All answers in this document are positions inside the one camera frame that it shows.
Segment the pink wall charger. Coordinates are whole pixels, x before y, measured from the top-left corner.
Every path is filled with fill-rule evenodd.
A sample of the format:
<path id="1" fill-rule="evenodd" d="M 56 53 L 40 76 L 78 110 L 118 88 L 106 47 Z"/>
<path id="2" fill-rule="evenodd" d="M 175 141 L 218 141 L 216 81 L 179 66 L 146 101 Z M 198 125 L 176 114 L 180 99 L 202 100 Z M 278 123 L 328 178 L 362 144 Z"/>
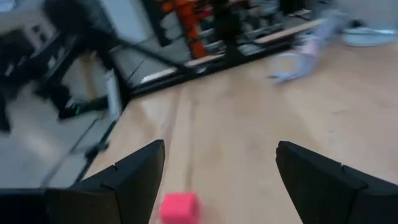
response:
<path id="1" fill-rule="evenodd" d="M 166 194 L 159 210 L 162 224 L 199 224 L 200 203 L 194 192 Z"/>

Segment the orange rack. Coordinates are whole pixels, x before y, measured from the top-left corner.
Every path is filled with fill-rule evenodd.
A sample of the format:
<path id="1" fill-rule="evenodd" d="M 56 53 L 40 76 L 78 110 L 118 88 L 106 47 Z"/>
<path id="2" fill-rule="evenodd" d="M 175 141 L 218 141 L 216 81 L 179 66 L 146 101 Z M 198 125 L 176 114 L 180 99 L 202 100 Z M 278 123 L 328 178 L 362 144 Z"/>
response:
<path id="1" fill-rule="evenodd" d="M 153 0 L 160 12 L 166 16 L 174 12 L 182 30 L 182 37 L 194 59 L 208 55 L 205 45 L 200 39 L 199 18 L 195 14 L 196 0 Z"/>

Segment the white cylindrical holder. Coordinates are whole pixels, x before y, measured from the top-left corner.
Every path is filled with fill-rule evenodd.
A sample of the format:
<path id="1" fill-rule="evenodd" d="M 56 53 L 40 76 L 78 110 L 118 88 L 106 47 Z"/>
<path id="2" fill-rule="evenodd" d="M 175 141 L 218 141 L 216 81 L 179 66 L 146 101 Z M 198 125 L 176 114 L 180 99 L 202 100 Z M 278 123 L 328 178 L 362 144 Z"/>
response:
<path id="1" fill-rule="evenodd" d="M 347 46 L 374 47 L 398 40 L 398 30 L 357 27 L 345 29 L 341 38 Z"/>

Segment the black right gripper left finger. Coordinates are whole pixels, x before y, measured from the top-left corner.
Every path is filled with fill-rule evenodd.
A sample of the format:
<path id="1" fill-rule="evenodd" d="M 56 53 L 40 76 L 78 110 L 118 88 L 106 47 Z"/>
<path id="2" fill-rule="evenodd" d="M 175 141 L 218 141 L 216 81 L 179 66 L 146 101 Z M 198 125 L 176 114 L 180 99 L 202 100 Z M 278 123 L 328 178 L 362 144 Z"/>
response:
<path id="1" fill-rule="evenodd" d="M 67 189 L 48 189 L 50 224 L 148 224 L 164 161 L 158 139 Z"/>

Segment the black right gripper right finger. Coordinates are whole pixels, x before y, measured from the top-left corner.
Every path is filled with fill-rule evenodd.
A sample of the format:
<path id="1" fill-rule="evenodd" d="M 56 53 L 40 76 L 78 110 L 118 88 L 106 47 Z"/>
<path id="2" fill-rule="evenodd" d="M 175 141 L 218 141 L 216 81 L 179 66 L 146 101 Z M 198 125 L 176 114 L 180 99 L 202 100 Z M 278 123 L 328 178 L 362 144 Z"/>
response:
<path id="1" fill-rule="evenodd" d="M 398 224 L 398 185 L 289 141 L 275 152 L 303 224 Z"/>

